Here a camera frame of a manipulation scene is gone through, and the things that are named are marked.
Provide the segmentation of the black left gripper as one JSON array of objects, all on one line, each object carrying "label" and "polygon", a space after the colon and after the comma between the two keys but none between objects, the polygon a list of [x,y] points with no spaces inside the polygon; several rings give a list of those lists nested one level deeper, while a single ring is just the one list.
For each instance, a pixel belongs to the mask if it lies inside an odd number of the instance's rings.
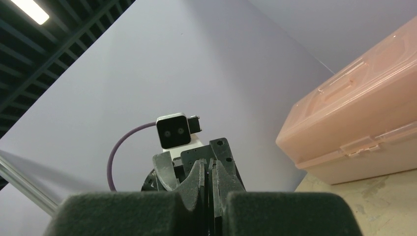
[{"label": "black left gripper", "polygon": [[[184,178],[188,177],[191,169],[197,160],[203,160],[206,173],[208,172],[209,163],[219,161],[222,163],[226,173],[234,179],[243,189],[242,179],[232,155],[229,142],[226,138],[211,140],[208,145],[193,147],[182,151],[180,154]],[[176,178],[173,162],[169,152],[157,154],[152,158],[154,169],[147,175],[141,191],[174,191],[179,186],[179,180]]]}]

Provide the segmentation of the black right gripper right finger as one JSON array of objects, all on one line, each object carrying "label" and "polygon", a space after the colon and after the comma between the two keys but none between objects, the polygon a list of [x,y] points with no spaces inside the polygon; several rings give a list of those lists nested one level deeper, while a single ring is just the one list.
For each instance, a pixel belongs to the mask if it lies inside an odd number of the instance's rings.
[{"label": "black right gripper right finger", "polygon": [[210,161],[211,236],[360,236],[348,204],[324,192],[246,192],[218,160]]}]

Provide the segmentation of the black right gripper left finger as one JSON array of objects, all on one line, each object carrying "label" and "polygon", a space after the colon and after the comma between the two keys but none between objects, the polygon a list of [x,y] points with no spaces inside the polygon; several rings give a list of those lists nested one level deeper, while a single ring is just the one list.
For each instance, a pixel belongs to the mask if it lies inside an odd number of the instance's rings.
[{"label": "black right gripper left finger", "polygon": [[206,236],[205,169],[195,161],[174,191],[95,192],[70,196],[46,236]]}]

